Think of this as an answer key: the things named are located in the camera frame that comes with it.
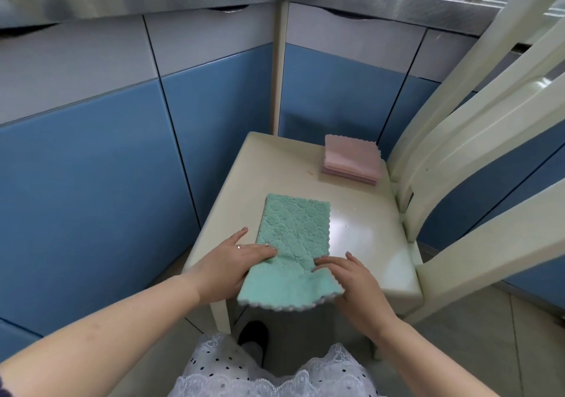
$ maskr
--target chair seat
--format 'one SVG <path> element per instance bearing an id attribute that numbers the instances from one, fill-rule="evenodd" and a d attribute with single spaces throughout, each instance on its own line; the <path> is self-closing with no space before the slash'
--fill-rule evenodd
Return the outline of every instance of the chair seat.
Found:
<path id="1" fill-rule="evenodd" d="M 330 202 L 330 255 L 350 251 L 377 278 L 395 312 L 423 303 L 415 264 L 415 243 L 408 243 L 386 164 L 377 186 L 320 172 L 324 147 L 251 132 L 194 244 L 185 268 L 244 226 L 241 243 L 254 243 L 269 193 Z"/>

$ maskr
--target green microfiber cloth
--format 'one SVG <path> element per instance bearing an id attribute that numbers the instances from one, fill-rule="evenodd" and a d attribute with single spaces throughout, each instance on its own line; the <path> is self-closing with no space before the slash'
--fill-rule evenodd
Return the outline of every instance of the green microfiber cloth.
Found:
<path id="1" fill-rule="evenodd" d="M 312 272 L 329 254 L 329 202 L 267 195 L 258 244 L 279 250 L 249 271 L 237 301 L 274 310 L 304 310 L 343 294 L 327 269 Z"/>

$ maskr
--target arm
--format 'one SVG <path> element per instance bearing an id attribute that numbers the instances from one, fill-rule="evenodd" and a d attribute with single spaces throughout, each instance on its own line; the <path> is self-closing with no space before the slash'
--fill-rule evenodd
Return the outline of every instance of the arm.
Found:
<path id="1" fill-rule="evenodd" d="M 187 273 L 78 320 L 0 364 L 4 388 L 17 397 L 103 397 L 169 328 L 199 304 L 239 292 L 252 265 L 272 247 L 237 248 L 247 228 L 210 251 Z"/>
<path id="2" fill-rule="evenodd" d="M 418 397 L 498 397 L 477 378 L 424 339 L 393 312 L 377 280 L 363 264 L 347 258 L 323 257 L 345 289 L 335 303 L 351 323 L 368 336 L 398 370 Z"/>

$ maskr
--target polka dot clothing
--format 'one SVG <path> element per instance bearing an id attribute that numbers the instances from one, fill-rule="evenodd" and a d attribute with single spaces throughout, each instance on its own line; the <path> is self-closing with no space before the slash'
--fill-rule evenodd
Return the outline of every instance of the polka dot clothing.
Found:
<path id="1" fill-rule="evenodd" d="M 231 338 L 203 336 L 169 397 L 377 397 L 367 371 L 341 344 L 294 376 L 277 378 Z"/>

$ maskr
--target pink cloth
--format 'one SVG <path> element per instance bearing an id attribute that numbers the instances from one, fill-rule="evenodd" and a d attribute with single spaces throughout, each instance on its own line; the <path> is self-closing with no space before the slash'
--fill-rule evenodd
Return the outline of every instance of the pink cloth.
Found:
<path id="1" fill-rule="evenodd" d="M 381 178 L 380 163 L 381 153 L 376 143 L 347 136 L 325 136 L 326 170 L 377 182 Z"/>
<path id="2" fill-rule="evenodd" d="M 370 180 L 368 178 L 358 177 L 357 175 L 348 174 L 347 172 L 334 171 L 333 169 L 326 168 L 325 166 L 321 167 L 321 171 L 325 174 L 337 175 L 338 177 L 345 177 L 350 180 L 361 181 L 363 183 L 368 183 L 373 186 L 377 184 L 376 180 Z"/>

